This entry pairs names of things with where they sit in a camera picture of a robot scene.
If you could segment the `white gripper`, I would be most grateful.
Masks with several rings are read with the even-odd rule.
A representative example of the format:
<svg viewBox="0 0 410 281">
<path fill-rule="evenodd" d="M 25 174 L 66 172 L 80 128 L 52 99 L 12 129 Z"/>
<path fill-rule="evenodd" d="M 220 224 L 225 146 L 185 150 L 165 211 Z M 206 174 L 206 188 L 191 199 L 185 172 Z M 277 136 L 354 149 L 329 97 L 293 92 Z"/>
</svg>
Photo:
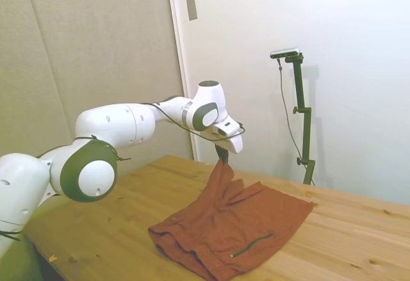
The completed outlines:
<svg viewBox="0 0 410 281">
<path fill-rule="evenodd" d="M 230 136 L 222 136 L 221 134 L 211 133 L 209 138 L 216 145 L 215 150 L 218 158 L 221 159 L 223 163 L 228 163 L 229 152 L 237 154 L 243 149 L 241 132 L 236 132 Z"/>
</svg>

